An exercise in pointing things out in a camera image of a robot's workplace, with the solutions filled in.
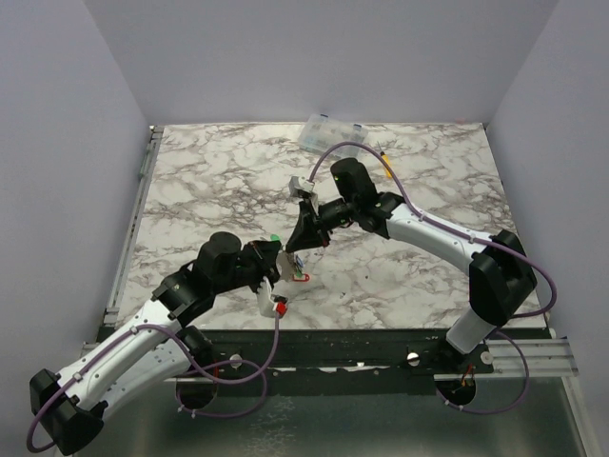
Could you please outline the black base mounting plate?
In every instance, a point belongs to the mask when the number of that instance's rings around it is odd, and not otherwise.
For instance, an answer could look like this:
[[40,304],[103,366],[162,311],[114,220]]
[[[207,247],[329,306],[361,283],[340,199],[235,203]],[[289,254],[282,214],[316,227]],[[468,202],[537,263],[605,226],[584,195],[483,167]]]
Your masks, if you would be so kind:
[[180,379],[176,388],[187,399],[204,398],[212,391],[224,397],[254,397],[262,391],[270,396],[432,395],[433,379],[416,380],[395,368],[384,373],[296,374],[272,373],[268,367],[392,365],[413,352],[416,359],[422,358],[433,368],[458,368],[484,346],[479,344],[472,353],[461,355],[446,343],[443,331],[425,329],[283,330],[276,348],[271,346],[270,330],[189,327],[178,335],[201,366],[228,361],[227,367],[215,372],[237,382],[214,386],[200,375]]

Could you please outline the red key tag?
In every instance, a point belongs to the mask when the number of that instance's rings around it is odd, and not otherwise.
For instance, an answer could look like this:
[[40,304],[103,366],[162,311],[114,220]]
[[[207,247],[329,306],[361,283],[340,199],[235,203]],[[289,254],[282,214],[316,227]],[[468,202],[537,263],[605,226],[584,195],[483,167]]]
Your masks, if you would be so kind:
[[298,273],[292,276],[294,282],[305,283],[310,280],[310,276],[307,273]]

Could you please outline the yellow handled screwdriver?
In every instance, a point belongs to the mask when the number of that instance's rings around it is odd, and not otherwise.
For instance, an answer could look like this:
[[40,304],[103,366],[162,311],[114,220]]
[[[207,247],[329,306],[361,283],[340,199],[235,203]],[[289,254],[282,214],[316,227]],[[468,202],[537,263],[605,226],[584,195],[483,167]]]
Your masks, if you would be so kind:
[[386,154],[386,152],[384,150],[380,150],[380,156],[383,160],[383,169],[384,169],[385,175],[388,178],[392,179],[394,177],[394,175],[392,172],[391,163],[390,163],[388,155]]

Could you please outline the aluminium left side rail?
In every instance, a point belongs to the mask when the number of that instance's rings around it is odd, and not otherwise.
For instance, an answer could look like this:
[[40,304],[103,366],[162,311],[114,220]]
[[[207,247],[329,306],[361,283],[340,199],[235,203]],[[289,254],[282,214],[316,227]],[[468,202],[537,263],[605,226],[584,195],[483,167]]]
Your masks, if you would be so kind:
[[164,126],[150,127],[150,137],[145,149],[144,159],[138,173],[138,187],[128,222],[127,234],[121,250],[118,269],[114,275],[108,302],[103,314],[102,324],[106,327],[114,325],[117,321],[117,316],[127,283],[131,258],[135,250],[137,234],[139,227],[141,226],[147,194],[151,184],[164,130]]

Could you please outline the clear plastic organizer box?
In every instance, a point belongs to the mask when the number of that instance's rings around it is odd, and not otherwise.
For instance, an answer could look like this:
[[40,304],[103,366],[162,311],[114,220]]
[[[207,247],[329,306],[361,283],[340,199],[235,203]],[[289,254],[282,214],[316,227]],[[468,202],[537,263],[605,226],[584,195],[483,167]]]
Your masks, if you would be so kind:
[[360,124],[349,124],[325,114],[312,114],[298,137],[298,145],[309,152],[322,154],[342,142],[364,143],[368,129]]

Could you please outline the aluminium front rail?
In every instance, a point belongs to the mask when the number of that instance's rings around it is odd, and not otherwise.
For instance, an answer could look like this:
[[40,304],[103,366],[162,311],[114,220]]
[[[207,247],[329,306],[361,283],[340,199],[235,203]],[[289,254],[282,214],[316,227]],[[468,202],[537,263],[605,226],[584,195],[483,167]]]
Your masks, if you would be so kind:
[[[491,340],[481,347],[477,355],[471,354],[458,368],[433,368],[426,365],[422,358],[416,359],[413,352],[409,352],[404,361],[392,365],[358,362],[351,366],[337,367],[270,365],[268,368],[272,373],[296,374],[384,373],[395,368],[416,380],[431,378],[437,383],[461,378],[469,383],[478,379],[571,377],[578,374],[575,358],[565,339],[520,340],[515,343]],[[96,381],[106,380],[109,389],[135,389],[170,378],[185,378],[195,372],[177,344],[168,341],[122,371],[111,371],[108,364],[100,361],[89,373]]]

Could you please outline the aluminium rail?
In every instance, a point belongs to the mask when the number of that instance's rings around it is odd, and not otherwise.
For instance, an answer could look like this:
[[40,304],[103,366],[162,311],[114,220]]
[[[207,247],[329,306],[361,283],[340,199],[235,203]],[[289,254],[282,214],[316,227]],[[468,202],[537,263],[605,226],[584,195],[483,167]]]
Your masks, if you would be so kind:
[[[395,368],[416,380],[431,378],[437,383],[461,378],[469,383],[478,379],[571,377],[578,374],[575,358],[565,339],[520,340],[515,343],[491,340],[481,347],[477,355],[471,354],[458,368],[433,368],[426,365],[422,358],[416,359],[413,352],[409,352],[404,361],[392,365],[358,362],[351,366],[337,367],[270,365],[268,368],[272,373],[296,374],[384,373]],[[195,372],[177,344],[168,341],[122,371],[111,371],[108,364],[100,361],[89,373],[96,381],[106,380],[109,389],[135,389],[170,378],[185,378]]]
[[121,250],[118,269],[114,275],[108,302],[103,314],[102,324],[106,327],[114,325],[117,321],[117,316],[127,283],[131,258],[135,250],[137,234],[139,227],[141,226],[147,194],[151,184],[164,130],[164,126],[150,127],[150,137],[145,149],[144,159],[138,173],[138,187],[128,222],[127,234]]

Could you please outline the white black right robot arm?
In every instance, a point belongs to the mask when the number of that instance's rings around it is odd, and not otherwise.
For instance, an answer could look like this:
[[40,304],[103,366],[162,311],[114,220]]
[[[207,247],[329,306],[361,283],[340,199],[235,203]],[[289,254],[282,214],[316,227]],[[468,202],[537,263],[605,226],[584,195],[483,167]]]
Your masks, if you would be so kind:
[[334,229],[357,224],[384,239],[421,248],[465,273],[469,308],[437,349],[444,370],[460,371],[470,363],[471,351],[512,319],[537,286],[520,239],[509,230],[491,235],[430,221],[403,196],[377,190],[364,164],[355,158],[336,162],[330,171],[340,196],[325,204],[318,203],[313,182],[291,177],[289,191],[300,200],[299,218],[286,251],[325,248]]

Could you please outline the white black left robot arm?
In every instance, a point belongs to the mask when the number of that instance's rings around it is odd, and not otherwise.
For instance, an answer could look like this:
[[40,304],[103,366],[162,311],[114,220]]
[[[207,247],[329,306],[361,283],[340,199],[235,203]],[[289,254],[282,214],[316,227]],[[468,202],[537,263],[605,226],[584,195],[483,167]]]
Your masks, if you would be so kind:
[[217,296],[249,288],[265,317],[279,320],[286,300],[272,290],[281,280],[278,240],[246,244],[230,232],[212,234],[192,261],[167,276],[136,314],[79,360],[54,372],[42,369],[29,381],[34,416],[27,435],[32,453],[48,450],[33,442],[42,427],[50,446],[70,456],[88,446],[106,418],[134,394],[176,376],[200,375],[213,385],[234,386],[219,375],[225,361],[193,321],[212,309]]

